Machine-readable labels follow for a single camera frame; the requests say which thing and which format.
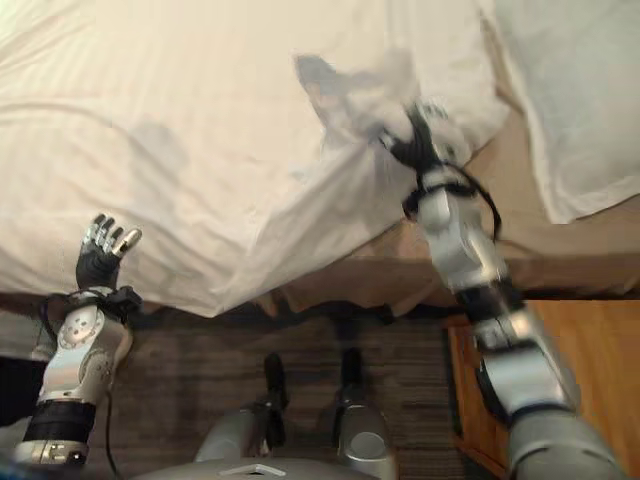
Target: white pillow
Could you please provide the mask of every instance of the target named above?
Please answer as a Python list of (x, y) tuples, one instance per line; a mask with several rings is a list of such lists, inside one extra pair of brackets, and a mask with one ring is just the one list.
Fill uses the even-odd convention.
[(551, 221), (640, 193), (640, 2), (480, 3), (525, 106)]

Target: wooden nightstand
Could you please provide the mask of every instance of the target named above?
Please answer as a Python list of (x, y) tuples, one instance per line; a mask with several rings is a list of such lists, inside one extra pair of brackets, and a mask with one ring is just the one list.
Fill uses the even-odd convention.
[[(632, 477), (640, 476), (640, 301), (534, 301), (582, 389), (582, 414)], [(457, 447), (504, 475), (507, 432), (486, 411), (476, 384), (479, 357), (466, 318), (449, 323), (462, 433)]]

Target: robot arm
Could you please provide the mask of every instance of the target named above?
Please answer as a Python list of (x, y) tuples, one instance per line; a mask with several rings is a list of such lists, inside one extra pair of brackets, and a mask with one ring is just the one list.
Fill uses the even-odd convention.
[(580, 389), (573, 372), (483, 231), (474, 185), (452, 164), (454, 158), (446, 158), (453, 146), (432, 141), (430, 117), (441, 121), (443, 115), (416, 107), (409, 112), (411, 142), (388, 136), (382, 141), (416, 170), (419, 188), (409, 213), (422, 227), (440, 277), (472, 322), (483, 356), (476, 376), (485, 404), (510, 428), (511, 476), (625, 478), (611, 450), (577, 416)]
[(141, 232), (135, 229), (120, 239), (122, 229), (111, 232), (113, 224), (113, 219), (100, 215), (83, 240), (76, 268), (80, 291), (69, 296), (56, 354), (15, 451), (18, 462), (82, 465), (86, 460), (96, 408), (131, 347), (127, 314), (141, 304), (131, 287), (115, 289), (120, 261)]

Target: floor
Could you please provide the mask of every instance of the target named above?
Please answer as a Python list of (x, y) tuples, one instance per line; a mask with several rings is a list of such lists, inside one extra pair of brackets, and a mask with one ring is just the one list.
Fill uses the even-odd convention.
[[(453, 447), (452, 392), (440, 321), (376, 318), (277, 321), (249, 307), (216, 320), (164, 309), (137, 321), (118, 373), (112, 451), (126, 478), (189, 462), (224, 411), (263, 393), (265, 355), (280, 353), (291, 395), (288, 443), (277, 454), (331, 460), (331, 405), (341, 348), (363, 351), (372, 398), (384, 411), (404, 479), (494, 478)], [(105, 404), (87, 469), (107, 472)]]

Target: bed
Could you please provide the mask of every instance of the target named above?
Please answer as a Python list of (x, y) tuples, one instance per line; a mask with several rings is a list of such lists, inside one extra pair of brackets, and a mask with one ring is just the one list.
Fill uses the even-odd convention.
[(527, 122), (481, 25), (471, 0), (6, 3), (0, 290), (73, 290), (82, 232), (106, 211), (144, 231), (123, 283), (204, 316), (256, 298), (396, 313), (448, 301), (418, 229), (397, 224), (411, 172), (376, 142), (327, 146), (296, 75), (300, 55), (368, 72), (402, 47), (478, 150), (468, 168), (500, 208), (516, 283), (637, 294), (640, 200), (547, 220)]
[[(491, 0), (481, 3), (487, 15), (488, 9), (495, 8)], [(540, 8), (549, 7), (541, 3)], [(529, 15), (525, 21), (532, 21), (535, 13)], [(514, 282), (528, 295), (542, 298), (637, 298), (640, 196), (569, 224), (550, 221), (534, 178), (526, 112), (514, 92), (505, 52), (490, 20), (495, 21), (485, 17), (485, 45), (496, 74), (496, 90), (510, 113), (467, 170), (491, 192), (501, 213), (498, 248)], [(489, 230), (490, 211), (485, 207), (483, 213)], [(449, 305), (454, 299), (438, 280), (419, 226), (403, 220), (333, 265), (271, 292), (261, 304), (275, 313), (283, 302), (300, 311), (332, 301), (386, 305), (400, 315), (421, 303)]]

